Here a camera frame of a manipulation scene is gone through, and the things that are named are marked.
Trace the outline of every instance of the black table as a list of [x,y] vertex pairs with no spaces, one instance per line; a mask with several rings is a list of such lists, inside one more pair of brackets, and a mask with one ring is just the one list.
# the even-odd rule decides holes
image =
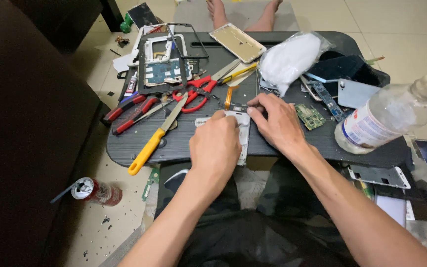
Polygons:
[[[335,57],[337,53],[341,55],[361,55],[360,50],[355,41],[348,35],[340,32],[319,32],[323,37],[328,39],[336,47],[331,51],[323,54],[323,57]],[[254,39],[261,42],[266,47],[276,45],[283,40],[290,37],[293,32],[251,32],[249,33]],[[164,33],[150,34],[142,38],[151,38],[156,36],[163,36]],[[187,50],[192,54],[201,54],[199,44],[195,39],[193,33],[183,33],[186,40]],[[215,42],[208,33],[199,33],[200,40],[206,46],[207,52],[210,55],[208,59],[201,59],[200,68],[207,70],[205,75],[213,75],[225,65],[232,62],[234,59],[233,54],[227,51],[223,46]],[[246,103],[248,100],[255,97],[256,82],[255,75],[250,75],[240,84],[240,88],[234,90],[232,95],[232,102]],[[228,86],[223,85],[213,89],[212,93],[218,96],[222,102],[226,97]],[[201,100],[198,97],[189,106],[194,106]],[[306,106],[313,105],[319,113],[326,119],[326,123],[312,131],[308,131],[304,124],[301,125],[304,129],[306,140],[314,145],[319,152],[328,160],[338,160],[354,162],[358,164],[368,164],[377,167],[394,167],[404,162],[407,156],[407,145],[403,137],[397,138],[394,141],[377,148],[375,151],[367,155],[353,155],[341,149],[334,138],[334,129],[337,125],[336,121],[332,121],[331,113],[325,109],[322,103],[318,103],[312,97],[303,93],[300,90],[300,82],[294,82],[288,89],[283,98],[287,103],[304,103]],[[172,109],[175,103],[170,103],[169,107]],[[209,100],[198,111],[193,113],[182,113],[177,118],[178,126],[176,129],[169,131],[165,136],[167,145],[163,148],[158,148],[151,155],[147,163],[156,163],[160,161],[173,161],[183,160],[190,158],[189,154],[189,139],[194,134],[196,118],[210,117],[216,110],[219,109],[217,101]],[[129,113],[128,111],[122,114],[113,125],[118,125]],[[152,134],[161,126],[164,121],[164,112],[157,112],[151,117],[140,121],[132,128],[119,136],[113,136],[110,132],[107,140],[107,153],[110,158],[121,166],[128,167],[133,162],[136,155],[142,150],[144,145],[151,138]],[[264,138],[259,134],[256,124],[252,121],[250,128],[250,140],[248,144],[248,155],[262,155],[262,156],[276,156],[277,151],[271,147]]]

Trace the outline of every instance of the tile floor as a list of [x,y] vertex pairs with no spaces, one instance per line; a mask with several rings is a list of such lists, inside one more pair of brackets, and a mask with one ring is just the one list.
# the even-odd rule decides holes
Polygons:
[[[122,13],[138,1],[142,2],[116,0]],[[147,3],[163,21],[172,21],[174,0],[147,0]],[[411,83],[427,73],[427,0],[285,0],[284,4],[293,6],[301,30],[344,32],[357,42],[365,58],[385,56],[374,66],[388,73],[393,83]],[[116,46],[114,40],[118,34],[111,33],[99,16],[72,57],[73,66],[110,108],[117,104],[123,81],[116,78],[112,60],[117,56],[109,49],[126,55],[133,45]],[[124,36],[134,40],[136,35],[134,31]],[[81,207],[73,238],[63,257],[67,267],[98,266],[106,259],[104,255],[116,249],[140,224],[144,203],[139,188],[144,188],[150,170],[144,168],[136,177],[129,176],[126,168],[106,154],[106,134],[101,129],[92,142],[91,149],[97,156],[88,159],[92,164],[89,174],[118,182],[125,197],[113,208],[94,204]],[[414,134],[427,139],[427,125]],[[111,220],[101,225],[105,216]]]

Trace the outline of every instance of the forearm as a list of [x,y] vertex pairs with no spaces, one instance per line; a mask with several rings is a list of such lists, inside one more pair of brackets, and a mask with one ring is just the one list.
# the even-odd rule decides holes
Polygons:
[[209,203],[196,195],[194,183],[186,180],[195,176],[187,174],[177,193],[154,220],[151,227],[123,258],[120,267],[173,266],[179,258],[187,239]]
[[427,266],[427,249],[309,145],[286,156],[303,174],[362,267]]

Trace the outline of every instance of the plastic bottle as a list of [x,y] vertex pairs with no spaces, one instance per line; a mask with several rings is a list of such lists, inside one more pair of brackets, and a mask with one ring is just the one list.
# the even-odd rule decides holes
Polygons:
[[427,124],[427,75],[411,85],[388,85],[335,127],[335,141],[366,154]]

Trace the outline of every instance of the camouflage shorts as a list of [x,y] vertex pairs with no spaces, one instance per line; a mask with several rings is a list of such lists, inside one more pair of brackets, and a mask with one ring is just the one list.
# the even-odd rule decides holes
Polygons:
[[[173,176],[189,168],[191,168],[190,162],[161,166],[157,210],[154,218],[157,218],[174,197],[177,188],[184,180],[185,173]],[[279,159],[271,168],[256,210],[275,220],[294,224],[310,233],[332,251],[346,258],[352,258],[321,202],[302,174],[287,159]],[[200,218],[197,226],[214,223],[216,220],[233,216],[238,212],[240,212],[240,202],[237,187],[234,179],[230,179],[220,196]]]

